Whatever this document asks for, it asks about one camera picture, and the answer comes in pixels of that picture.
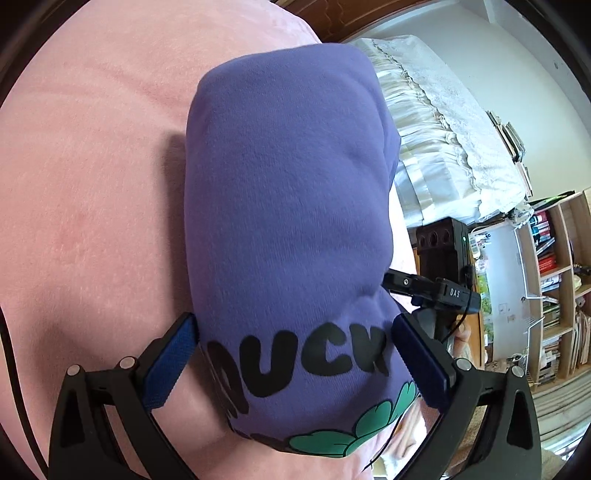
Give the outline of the person's right hand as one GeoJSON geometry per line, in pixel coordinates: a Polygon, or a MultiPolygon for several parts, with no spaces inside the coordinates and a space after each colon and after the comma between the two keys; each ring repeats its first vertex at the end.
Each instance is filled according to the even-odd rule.
{"type": "Polygon", "coordinates": [[[453,353],[454,358],[463,358],[474,362],[470,347],[471,329],[466,323],[462,323],[454,334],[453,353]]]}

